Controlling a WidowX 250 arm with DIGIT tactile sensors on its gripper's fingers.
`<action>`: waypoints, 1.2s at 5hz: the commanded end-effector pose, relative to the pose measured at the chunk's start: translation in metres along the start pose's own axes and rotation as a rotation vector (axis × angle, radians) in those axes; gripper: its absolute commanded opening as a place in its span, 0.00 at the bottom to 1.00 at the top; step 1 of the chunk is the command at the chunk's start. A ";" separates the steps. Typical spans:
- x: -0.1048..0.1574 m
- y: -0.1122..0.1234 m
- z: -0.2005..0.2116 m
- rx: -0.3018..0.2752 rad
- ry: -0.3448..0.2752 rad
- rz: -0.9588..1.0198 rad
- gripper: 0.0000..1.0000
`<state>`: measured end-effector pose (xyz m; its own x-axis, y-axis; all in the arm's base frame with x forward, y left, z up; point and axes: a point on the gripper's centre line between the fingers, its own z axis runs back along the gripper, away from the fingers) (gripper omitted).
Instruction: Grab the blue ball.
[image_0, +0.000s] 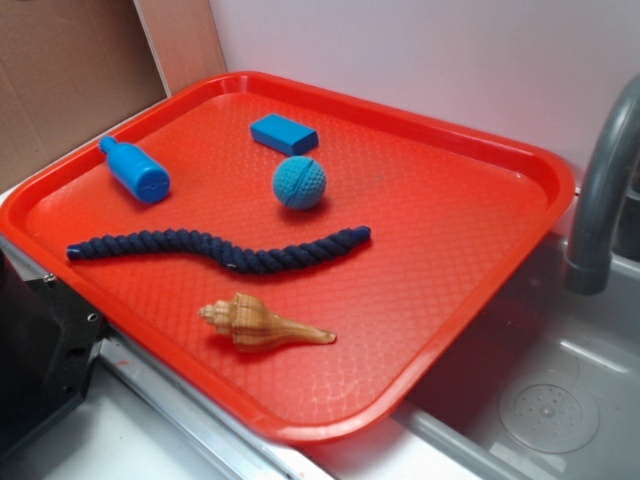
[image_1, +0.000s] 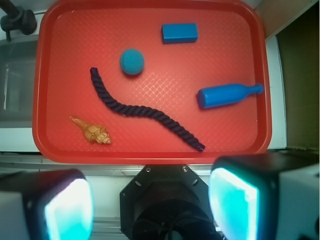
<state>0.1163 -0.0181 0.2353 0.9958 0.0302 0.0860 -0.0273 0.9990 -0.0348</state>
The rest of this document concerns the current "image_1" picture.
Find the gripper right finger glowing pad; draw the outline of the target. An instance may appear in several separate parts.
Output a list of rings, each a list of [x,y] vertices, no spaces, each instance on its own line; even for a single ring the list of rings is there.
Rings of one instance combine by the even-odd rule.
[[[320,156],[268,152],[219,157],[211,168],[208,199],[228,240],[317,240]]]

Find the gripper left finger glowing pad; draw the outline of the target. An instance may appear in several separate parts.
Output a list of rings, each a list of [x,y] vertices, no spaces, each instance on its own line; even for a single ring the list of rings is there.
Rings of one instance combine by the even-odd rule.
[[[93,221],[92,186],[78,169],[0,176],[2,240],[88,240]]]

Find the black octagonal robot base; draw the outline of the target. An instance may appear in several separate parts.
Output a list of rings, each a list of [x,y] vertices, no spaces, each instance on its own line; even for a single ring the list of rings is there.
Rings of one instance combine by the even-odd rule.
[[[120,230],[130,240],[221,240],[208,185],[187,165],[146,165],[120,192]]]

